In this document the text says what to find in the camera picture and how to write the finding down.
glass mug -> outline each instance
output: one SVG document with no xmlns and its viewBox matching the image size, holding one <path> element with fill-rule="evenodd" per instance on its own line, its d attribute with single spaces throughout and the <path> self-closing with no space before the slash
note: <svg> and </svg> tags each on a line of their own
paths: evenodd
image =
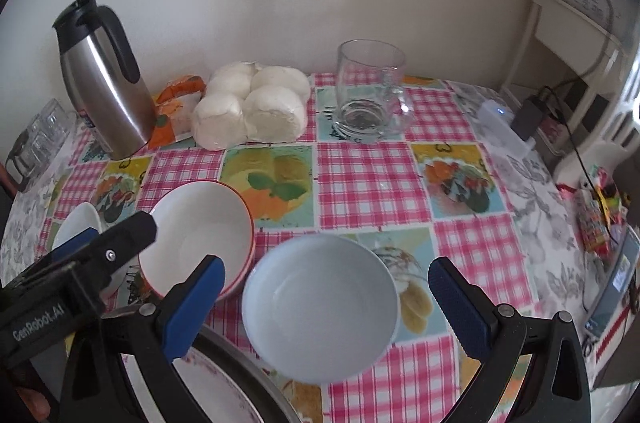
<svg viewBox="0 0 640 423">
<path fill-rule="evenodd" d="M 33 145 L 30 143 L 28 129 L 23 130 L 15 140 L 14 146 L 9 151 L 9 156 L 7 156 L 4 163 L 6 169 L 9 169 L 9 162 L 14 164 L 21 178 L 20 182 L 17 183 L 18 192 L 24 192 L 41 165 L 38 154 L 36 154 Z"/>
<path fill-rule="evenodd" d="M 350 40 L 338 48 L 334 128 L 347 140 L 373 143 L 404 132 L 414 105 L 402 87 L 405 56 L 379 40 Z"/>
<path fill-rule="evenodd" d="M 47 102 L 39 116 L 45 135 L 56 148 L 62 146 L 71 131 L 74 119 L 69 117 L 55 98 L 51 98 Z"/>
</svg>

blue gripper pad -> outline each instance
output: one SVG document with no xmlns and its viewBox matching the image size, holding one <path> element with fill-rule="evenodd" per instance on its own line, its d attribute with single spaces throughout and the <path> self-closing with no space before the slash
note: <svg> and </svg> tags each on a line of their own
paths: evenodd
<svg viewBox="0 0 640 423">
<path fill-rule="evenodd" d="M 65 257 L 73 255 L 80 248 L 91 243 L 98 235 L 100 234 L 95 228 L 87 228 L 81 231 L 78 235 L 72 237 L 66 241 L 66 243 L 60 244 L 59 247 L 51 251 L 51 262 L 58 262 L 59 260 L 65 259 Z"/>
<path fill-rule="evenodd" d="M 225 265 L 222 259 L 208 255 L 187 281 L 171 288 L 165 300 L 170 298 L 174 288 L 186 288 L 186 291 L 181 292 L 182 302 L 164 322 L 162 330 L 162 352 L 169 361 L 187 354 L 224 285 Z"/>
<path fill-rule="evenodd" d="M 466 296 L 461 285 L 446 269 L 447 263 L 448 266 L 453 267 L 452 271 L 458 273 L 458 280 L 461 278 L 468 288 L 472 288 L 446 257 L 440 257 L 431 262 L 428 273 L 429 288 L 466 355 L 484 362 L 491 353 L 490 327 Z"/>
</svg>

black thermos handle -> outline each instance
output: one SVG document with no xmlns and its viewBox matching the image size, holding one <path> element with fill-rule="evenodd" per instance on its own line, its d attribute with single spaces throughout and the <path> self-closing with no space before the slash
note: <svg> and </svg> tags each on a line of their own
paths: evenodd
<svg viewBox="0 0 640 423">
<path fill-rule="evenodd" d="M 140 80 L 140 69 L 136 58 L 133 56 L 133 51 L 131 51 L 131 46 L 127 40 L 127 35 L 124 33 L 120 19 L 108 6 L 98 6 L 98 19 L 111 41 L 122 75 L 129 82 L 135 84 Z"/>
</svg>

floral pattern tablecloth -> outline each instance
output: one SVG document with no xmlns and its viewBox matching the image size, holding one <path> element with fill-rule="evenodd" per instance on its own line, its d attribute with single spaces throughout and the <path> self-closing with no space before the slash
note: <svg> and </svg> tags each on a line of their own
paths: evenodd
<svg viewBox="0 0 640 423">
<path fill-rule="evenodd" d="M 497 93 L 406 77 L 414 124 L 394 140 L 357 145 L 332 129 L 334 76 L 316 74 L 312 82 L 308 128 L 295 143 L 208 152 L 185 140 L 112 162 L 79 126 L 47 174 L 15 200 L 0 249 L 3 283 L 50 250 L 60 223 L 81 202 L 92 202 L 110 226 L 196 179 L 224 181 L 244 197 L 258 228 L 256 259 L 300 233 L 350 237 L 391 269 L 402 323 L 389 352 L 342 383 L 304 385 L 263 364 L 314 423 L 437 422 L 451 409 L 478 364 L 464 355 L 431 297 L 426 271 L 439 255 L 495 303 L 542 317 L 565 309 L 583 320 L 582 253 L 551 176 L 534 152 L 509 156 L 477 120 L 482 101 L 501 102 Z M 146 294 L 133 264 L 110 305 Z M 259 360 L 242 327 L 239 295 L 216 305 L 207 324 Z M 519 389 L 527 365 L 521 362 L 497 420 Z"/>
</svg>

white ceramic bowl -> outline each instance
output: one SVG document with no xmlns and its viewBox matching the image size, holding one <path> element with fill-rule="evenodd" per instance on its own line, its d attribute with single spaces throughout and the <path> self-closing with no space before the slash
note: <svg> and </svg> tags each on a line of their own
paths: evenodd
<svg viewBox="0 0 640 423">
<path fill-rule="evenodd" d="M 254 259 L 254 222 L 233 188 L 217 181 L 187 183 L 160 199 L 151 215 L 158 236 L 140 253 L 140 270 L 156 294 L 164 297 L 209 254 L 225 264 L 218 299 L 242 283 Z"/>
<path fill-rule="evenodd" d="M 398 329 L 399 299 L 384 263 L 321 233 L 270 250 L 249 274 L 242 321 L 256 352 L 283 376 L 332 383 L 380 358 Z"/>
<path fill-rule="evenodd" d="M 60 225 L 58 233 L 53 238 L 52 249 L 56 249 L 70 239 L 73 239 L 85 231 L 87 228 L 96 229 L 98 233 L 102 233 L 102 223 L 97 210 L 91 203 L 80 203 L 76 208 L 69 212 L 69 215 Z"/>
<path fill-rule="evenodd" d="M 53 238 L 52 249 L 62 246 L 66 241 L 73 239 L 78 233 L 85 231 L 87 228 L 96 229 L 98 233 L 103 232 L 100 215 L 98 215 L 95 207 L 91 203 L 80 203 L 69 212 L 69 215 L 60 225 L 58 233 L 56 233 L 56 236 Z M 111 275 L 109 285 L 100 291 L 100 297 L 103 300 L 107 300 L 107 298 L 118 290 L 122 281 L 124 281 L 125 275 L 127 275 L 127 268 L 128 266 L 124 265 Z"/>
</svg>

